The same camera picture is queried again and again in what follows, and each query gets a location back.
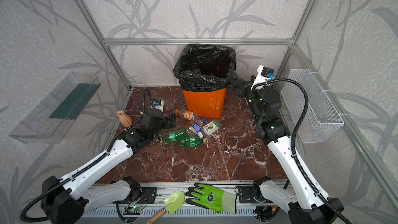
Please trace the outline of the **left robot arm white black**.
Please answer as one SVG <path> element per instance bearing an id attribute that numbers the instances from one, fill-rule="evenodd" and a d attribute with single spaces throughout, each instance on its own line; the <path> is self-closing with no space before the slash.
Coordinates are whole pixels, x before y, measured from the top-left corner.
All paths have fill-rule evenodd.
<path id="1" fill-rule="evenodd" d="M 42 191 L 56 187 L 40 201 L 48 220 L 53 224 L 74 224 L 83 214 L 95 208 L 112 202 L 139 199 L 141 186 L 131 177 L 98 189 L 92 190 L 91 187 L 114 167 L 148 146 L 162 130 L 174 127 L 176 114 L 165 116 L 161 110 L 151 108 L 91 161 L 61 179 L 54 176 L 48 178 L 42 185 Z"/>

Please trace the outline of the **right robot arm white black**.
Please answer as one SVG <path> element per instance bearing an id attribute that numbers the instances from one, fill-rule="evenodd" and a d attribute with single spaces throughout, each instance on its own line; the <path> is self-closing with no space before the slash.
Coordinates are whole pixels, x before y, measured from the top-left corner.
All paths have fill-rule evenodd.
<path id="1" fill-rule="evenodd" d="M 279 80 L 269 76 L 265 76 L 264 80 L 250 85 L 234 73 L 230 77 L 229 88 L 238 91 L 239 97 L 245 98 L 254 116 L 257 135 L 281 164 L 288 177 L 287 184 L 293 187 L 294 192 L 290 193 L 286 187 L 278 186 L 270 178 L 263 177 L 254 181 L 255 200 L 274 203 L 278 209 L 288 214 L 293 224 L 331 224 L 337 218 L 349 222 L 342 214 L 344 207 L 341 201 L 331 198 L 318 184 L 296 149 L 295 141 L 299 127 L 309 108 L 307 92 L 295 80 L 280 79 L 283 83 L 295 85 L 304 99 L 300 108 L 302 113 L 293 132 L 289 132 L 278 117 L 278 111 L 282 106 L 280 93 L 271 87 L 271 84 Z"/>

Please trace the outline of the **white green lime drink bottle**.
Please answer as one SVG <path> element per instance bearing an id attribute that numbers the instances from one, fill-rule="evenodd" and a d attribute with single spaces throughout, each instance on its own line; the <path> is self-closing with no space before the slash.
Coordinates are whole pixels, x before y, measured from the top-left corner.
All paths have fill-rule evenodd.
<path id="1" fill-rule="evenodd" d="M 218 119 L 214 119 L 209 123 L 205 124 L 202 128 L 202 133 L 204 136 L 210 136 L 213 133 L 217 132 L 221 127 L 221 123 Z"/>

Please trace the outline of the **blue label bottle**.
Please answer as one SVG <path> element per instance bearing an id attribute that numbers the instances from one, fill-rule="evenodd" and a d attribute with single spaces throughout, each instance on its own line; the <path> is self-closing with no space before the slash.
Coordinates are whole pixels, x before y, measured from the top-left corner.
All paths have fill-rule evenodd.
<path id="1" fill-rule="evenodd" d="M 194 116 L 191 119 L 190 126 L 186 129 L 186 133 L 189 136 L 198 136 L 199 138 L 203 138 L 204 134 L 202 133 L 202 128 L 206 124 L 207 119 L 205 117 Z"/>

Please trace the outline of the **small green soda bottle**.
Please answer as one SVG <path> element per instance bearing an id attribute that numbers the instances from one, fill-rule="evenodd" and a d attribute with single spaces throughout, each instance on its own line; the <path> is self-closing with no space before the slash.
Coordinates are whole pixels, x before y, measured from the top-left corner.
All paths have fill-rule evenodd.
<path id="1" fill-rule="evenodd" d="M 183 139 L 178 143 L 179 147 L 192 148 L 197 147 L 201 144 L 206 144 L 206 138 L 200 138 L 198 136 L 187 137 L 186 139 Z"/>

